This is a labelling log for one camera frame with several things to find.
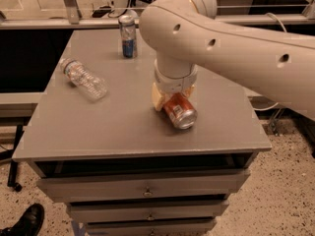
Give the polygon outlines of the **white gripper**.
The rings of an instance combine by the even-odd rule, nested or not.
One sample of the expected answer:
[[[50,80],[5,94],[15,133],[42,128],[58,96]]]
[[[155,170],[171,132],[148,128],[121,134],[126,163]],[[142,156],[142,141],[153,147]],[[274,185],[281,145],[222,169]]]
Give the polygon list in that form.
[[[170,100],[170,93],[183,92],[189,98],[197,80],[197,66],[174,58],[157,58],[155,61],[156,82],[152,85],[152,103],[161,111]]]

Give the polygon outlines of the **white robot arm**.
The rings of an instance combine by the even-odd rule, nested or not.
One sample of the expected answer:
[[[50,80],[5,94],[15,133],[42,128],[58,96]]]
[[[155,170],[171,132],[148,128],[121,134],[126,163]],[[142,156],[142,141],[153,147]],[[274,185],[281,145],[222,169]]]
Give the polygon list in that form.
[[[216,13],[216,0],[157,0],[143,11],[157,88],[189,89],[199,65],[314,120],[315,37],[230,25]]]

